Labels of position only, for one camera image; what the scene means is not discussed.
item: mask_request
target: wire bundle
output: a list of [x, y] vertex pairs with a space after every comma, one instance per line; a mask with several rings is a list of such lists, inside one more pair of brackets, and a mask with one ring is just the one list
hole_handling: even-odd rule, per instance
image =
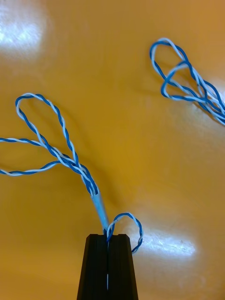
[[[27, 119], [25, 113], [20, 109], [20, 104], [23, 99], [30, 99], [30, 98], [36, 98], [38, 100], [43, 101], [44, 103], [49, 105], [53, 109], [53, 111], [57, 114], [60, 125], [62, 126], [62, 132], [67, 141], [67, 145], [72, 152], [73, 159], [71, 159], [68, 155], [61, 153], [57, 148], [51, 146], [49, 144], [49, 142], [46, 140], [46, 138], [39, 133], [37, 127]], [[31, 174], [35, 174], [38, 172], [47, 171], [47, 170], [51, 169], [52, 167], [54, 167], [55, 165], [61, 163], [64, 166], [70, 168], [71, 170], [73, 170], [74, 172], [78, 173], [81, 176], [81, 178], [82, 178], [84, 184], [86, 185], [86, 188], [91, 196], [98, 194], [99, 189], [98, 189], [96, 183], [94, 182], [90, 172], [88, 171], [88, 169], [85, 166], [83, 166], [82, 164], [79, 163], [78, 155], [75, 151], [73, 143], [70, 141], [69, 133], [66, 129], [66, 124], [65, 124], [64, 118], [61, 116], [61, 113], [60, 113], [58, 107], [53, 105], [51, 103], [51, 101], [45, 99], [45, 97], [43, 97], [42, 95], [32, 94], [32, 93], [25, 93], [22, 96], [20, 96], [19, 98], [17, 98], [17, 100], [15, 102], [15, 106], [16, 106], [16, 112], [17, 112], [18, 116], [23, 121], [25, 121], [26, 124], [28, 125], [28, 127], [37, 135], [38, 141], [28, 140], [26, 138], [21, 138], [21, 139], [0, 138], [0, 142], [8, 142], [8, 143], [19, 142], [19, 143], [29, 143], [34, 146], [42, 146], [42, 147], [46, 148], [51, 153], [51, 155], [53, 155], [55, 158], [57, 158], [57, 160], [44, 165], [40, 169], [33, 169], [33, 170], [27, 170], [27, 171], [10, 171], [10, 172], [0, 169], [0, 174], [9, 175], [9, 176], [31, 175]]]
[[144, 236], [144, 231], [142, 229], [142, 225], [140, 223], [140, 221], [138, 219], [135, 218], [135, 216], [133, 216], [130, 212], [124, 212], [122, 214], [119, 214], [115, 217], [114, 221], [109, 225], [108, 229], [107, 229], [107, 242], [109, 242], [110, 238], [113, 235], [114, 229], [115, 229], [115, 224], [121, 220], [124, 216], [128, 216], [129, 218], [133, 219], [135, 224], [137, 225], [137, 227], [139, 228], [139, 234], [140, 234], [140, 238], [137, 242], [137, 246], [132, 250], [132, 253], [136, 253], [137, 250], [139, 249], [139, 247], [141, 246], [142, 242], [143, 242], [143, 236]]
[[[55, 112], [55, 114], [58, 116], [60, 125], [62, 126], [63, 135], [64, 135], [64, 137], [67, 141], [67, 145], [68, 145], [69, 149], [72, 152], [72, 157], [73, 158], [70, 158], [68, 155], [61, 153], [57, 148], [50, 145], [49, 142], [46, 140], [46, 138], [42, 134], [39, 133], [37, 127], [27, 119], [27, 116], [25, 115], [25, 113], [20, 109], [20, 104], [21, 104], [21, 101], [23, 99], [31, 99], [31, 98], [36, 98], [40, 101], [43, 101], [48, 106], [50, 106], [52, 108], [52, 110]], [[143, 230], [142, 230], [141, 223], [133, 215], [131, 215], [130, 213], [123, 213], [123, 214], [119, 214], [118, 216], [116, 216], [116, 218], [114, 219], [114, 222], [111, 225], [108, 225], [107, 213], [105, 211], [105, 207], [104, 207], [103, 201], [101, 199], [101, 195], [100, 195], [100, 191], [98, 189], [98, 186], [94, 182], [94, 180], [93, 180], [90, 172], [88, 171], [88, 169], [84, 165], [79, 163], [78, 155], [75, 151], [74, 145], [71, 142], [71, 140], [69, 138], [69, 133], [66, 129], [65, 120], [62, 117], [58, 107], [56, 107], [54, 104], [52, 104], [51, 101], [47, 100], [42, 95], [32, 94], [32, 93], [25, 93], [22, 96], [20, 96], [19, 98], [17, 98], [17, 100], [15, 102], [15, 106], [16, 106], [16, 112], [17, 112], [18, 116], [23, 121], [25, 121], [27, 126], [37, 135], [38, 141], [29, 140], [29, 139], [26, 139], [26, 138], [20, 138], [20, 139], [0, 138], [0, 142], [29, 143], [29, 144], [34, 145], [34, 146], [41, 146], [41, 147], [44, 147], [45, 149], [47, 149], [52, 156], [57, 158], [57, 160], [54, 160], [54, 161], [44, 165], [40, 169], [31, 169], [31, 170], [26, 170], [26, 171], [9, 171], [9, 172], [0, 169], [0, 174], [9, 175], [9, 176], [32, 175], [32, 174], [36, 174], [36, 173], [39, 173], [39, 172], [47, 171], [47, 170], [51, 169], [52, 167], [54, 167], [55, 165], [58, 165], [58, 164], [62, 164], [64, 166], [70, 168], [72, 171], [74, 171], [75, 173], [77, 173], [81, 176], [81, 178], [82, 178], [82, 180], [83, 180], [83, 182], [84, 182], [84, 184], [85, 184], [85, 186], [86, 186], [86, 188], [87, 188], [87, 190], [88, 190], [88, 192], [89, 192], [89, 194], [90, 194], [90, 196], [91, 196], [91, 198], [94, 202], [94, 205], [95, 205], [96, 210], [98, 212], [98, 216], [99, 216], [100, 221], [102, 223], [102, 227], [104, 229], [104, 232], [106, 232], [106, 231], [108, 232], [107, 242], [109, 242], [111, 236], [113, 235], [114, 228], [115, 228], [115, 223], [118, 222], [123, 216], [129, 216], [140, 227], [140, 239], [138, 241], [138, 245], [133, 249], [133, 253], [136, 252], [138, 250], [138, 248], [140, 247], [140, 245], [142, 244], [142, 241], [143, 241]]]
[[[180, 57], [179, 62], [170, 72], [165, 75], [160, 66], [155, 61], [155, 54], [159, 45], [172, 47], [177, 55]], [[168, 38], [160, 38], [150, 48], [150, 59], [155, 71], [160, 74], [164, 80], [161, 87], [161, 94], [175, 101], [186, 100], [190, 102], [197, 102], [201, 108], [210, 113], [219, 123], [225, 125], [225, 104], [223, 103], [217, 89], [209, 82], [202, 79], [195, 68], [191, 65], [185, 52], [177, 45], [175, 45]], [[188, 68], [191, 77], [196, 81], [198, 92], [190, 87], [183, 86], [173, 80], [174, 75], [181, 69]], [[167, 86], [179, 88], [185, 95], [170, 95], [167, 92]]]

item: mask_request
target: yellow table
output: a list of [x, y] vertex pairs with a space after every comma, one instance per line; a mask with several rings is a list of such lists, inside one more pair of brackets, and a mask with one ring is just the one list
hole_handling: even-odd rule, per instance
[[[132, 212], [145, 230], [134, 256], [140, 300], [224, 297], [225, 128], [195, 105], [165, 99], [148, 56], [168, 37], [224, 92], [224, 3], [215, 1], [8, 0], [0, 2], [0, 136], [35, 139], [16, 98], [41, 93], [61, 110], [110, 220]], [[168, 49], [157, 59], [175, 61]], [[57, 117], [22, 108], [67, 153]], [[0, 168], [38, 168], [43, 148], [0, 144]], [[0, 299], [76, 298], [85, 239], [101, 225], [80, 176], [59, 165], [0, 176]], [[132, 246], [138, 230], [116, 233]]]

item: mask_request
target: blue and white twisted wire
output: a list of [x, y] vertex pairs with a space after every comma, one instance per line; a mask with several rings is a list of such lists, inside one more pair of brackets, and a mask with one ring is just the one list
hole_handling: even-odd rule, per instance
[[[179, 62], [167, 75], [163, 73], [162, 69], [155, 61], [155, 54], [159, 45], [172, 47], [181, 59], [181, 62]], [[219, 92], [211, 83], [202, 79], [195, 68], [191, 65], [184, 50], [175, 45], [168, 38], [164, 37], [160, 38], [151, 46], [150, 58], [153, 68], [162, 76], [164, 80], [161, 87], [161, 93], [164, 97], [175, 101], [186, 100], [190, 102], [197, 102], [201, 108], [210, 113], [219, 123], [225, 125], [225, 104], [222, 101]], [[198, 92], [173, 80], [173, 76], [176, 74], [176, 72], [185, 68], [189, 69], [191, 77], [196, 81]], [[168, 94], [166, 90], [168, 85], [179, 88], [185, 95], [181, 96]]]
[[133, 219], [135, 224], [137, 225], [137, 227], [139, 228], [139, 234], [140, 234], [140, 238], [137, 242], [137, 246], [134, 247], [134, 249], [132, 250], [132, 254], [136, 253], [137, 250], [139, 249], [139, 247], [141, 246], [142, 242], [143, 242], [143, 236], [144, 236], [144, 231], [142, 229], [142, 225], [140, 223], [140, 221], [135, 218], [135, 216], [133, 216], [131, 213], [129, 212], [124, 212], [122, 214], [119, 214], [115, 217], [114, 221], [109, 225], [108, 229], [107, 229], [107, 242], [110, 241], [110, 238], [113, 235], [114, 229], [115, 229], [115, 224], [121, 220], [124, 216], [128, 216], [129, 218]]
[[[49, 105], [53, 111], [57, 114], [60, 125], [62, 126], [62, 132], [64, 134], [64, 137], [67, 141], [67, 145], [69, 147], [69, 149], [72, 152], [73, 158], [70, 158], [68, 155], [61, 153], [57, 148], [51, 146], [49, 144], [49, 142], [46, 140], [46, 138], [39, 133], [37, 127], [31, 123], [25, 113], [20, 109], [20, 104], [21, 101], [24, 99], [30, 99], [30, 98], [36, 98], [40, 101], [43, 101], [44, 103], [46, 103], [47, 105]], [[9, 175], [9, 176], [21, 176], [21, 175], [32, 175], [35, 173], [39, 173], [39, 172], [43, 172], [43, 171], [47, 171], [49, 169], [51, 169], [52, 167], [54, 167], [57, 164], [62, 164], [68, 168], [70, 168], [72, 171], [78, 173], [82, 180], [83, 183], [86, 185], [86, 188], [93, 200], [93, 203], [96, 207], [98, 216], [100, 218], [103, 230], [105, 232], [110, 232], [110, 229], [112, 227], [112, 230], [110, 232], [110, 234], [108, 235], [108, 241], [111, 238], [113, 231], [114, 231], [114, 227], [115, 227], [115, 222], [119, 221], [121, 219], [122, 216], [128, 215], [130, 218], [133, 218], [135, 223], [140, 227], [140, 235], [143, 237], [143, 231], [142, 231], [142, 226], [141, 223], [131, 214], [129, 213], [124, 213], [124, 214], [120, 214], [118, 216], [116, 216], [116, 218], [114, 219], [114, 222], [109, 225], [108, 222], [108, 217], [107, 217], [107, 213], [105, 211], [105, 207], [104, 207], [104, 203], [102, 201], [101, 198], [101, 194], [100, 191], [98, 189], [98, 186], [96, 185], [96, 183], [94, 182], [90, 172], [88, 171], [88, 169], [79, 163], [79, 159], [78, 159], [78, 155], [75, 151], [74, 145], [71, 142], [70, 138], [69, 138], [69, 133], [66, 129], [66, 123], [64, 118], [62, 117], [58, 107], [56, 107], [54, 104], [52, 104], [51, 101], [47, 100], [45, 97], [43, 97], [40, 94], [32, 94], [32, 93], [25, 93], [22, 96], [20, 96], [19, 98], [17, 98], [16, 102], [15, 102], [15, 106], [16, 106], [16, 112], [18, 114], [18, 116], [26, 122], [26, 124], [28, 125], [28, 127], [37, 135], [38, 141], [34, 141], [34, 140], [29, 140], [26, 138], [20, 138], [20, 139], [16, 139], [16, 138], [0, 138], [0, 142], [8, 142], [8, 143], [29, 143], [31, 145], [34, 146], [41, 146], [46, 148], [51, 154], [52, 156], [54, 156], [55, 158], [57, 158], [57, 160], [52, 161], [46, 165], [44, 165], [43, 167], [41, 167], [40, 169], [31, 169], [31, 170], [26, 170], [26, 171], [5, 171], [0, 169], [0, 174], [4, 174], [4, 175]], [[139, 239], [138, 245], [134, 248], [133, 251], [137, 251], [138, 248], [140, 247], [141, 243], [142, 243], [142, 238], [141, 240]]]

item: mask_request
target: orange surface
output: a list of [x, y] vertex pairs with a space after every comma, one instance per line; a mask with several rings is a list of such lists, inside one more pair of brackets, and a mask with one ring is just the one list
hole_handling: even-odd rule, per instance
[[[0, 136], [35, 139], [15, 99], [41, 93], [64, 116], [109, 215], [132, 212], [144, 243], [134, 256], [140, 300], [224, 299], [225, 128], [190, 103], [160, 95], [148, 50], [180, 45], [224, 93], [224, 3], [214, 1], [8, 0], [0, 2]], [[157, 59], [173, 65], [172, 52]], [[67, 153], [57, 118], [22, 108]], [[45, 149], [0, 144], [0, 168], [38, 168]], [[0, 176], [0, 299], [76, 299], [85, 239], [101, 225], [81, 178], [52, 170]], [[116, 226], [134, 245], [129, 220]]]

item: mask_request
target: black tool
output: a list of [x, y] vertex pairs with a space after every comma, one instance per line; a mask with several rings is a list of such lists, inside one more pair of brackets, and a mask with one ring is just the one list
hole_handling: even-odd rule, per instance
[[77, 300], [138, 300], [130, 239], [90, 234], [86, 239]]

